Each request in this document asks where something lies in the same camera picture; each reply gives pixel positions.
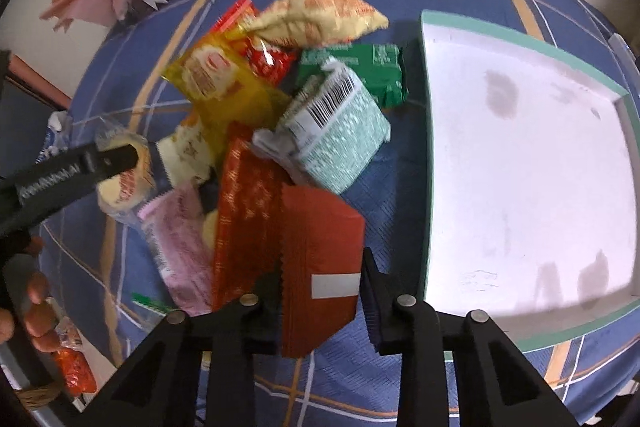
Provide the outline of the person's hand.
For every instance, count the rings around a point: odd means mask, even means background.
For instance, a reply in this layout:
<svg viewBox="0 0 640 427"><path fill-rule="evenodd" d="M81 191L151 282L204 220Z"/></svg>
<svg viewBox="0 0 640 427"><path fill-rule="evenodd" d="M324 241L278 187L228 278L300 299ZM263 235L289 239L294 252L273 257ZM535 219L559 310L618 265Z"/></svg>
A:
<svg viewBox="0 0 640 427"><path fill-rule="evenodd" d="M41 237L33 237L26 248L26 254L37 257L43 248ZM55 332L56 314L47 303L50 295L47 277L40 271L34 272L27 282L28 308L23 314L23 324L34 347L43 353L53 353L61 348L61 341ZM10 311L1 308L1 344L10 340L15 333L16 321Z"/></svg>

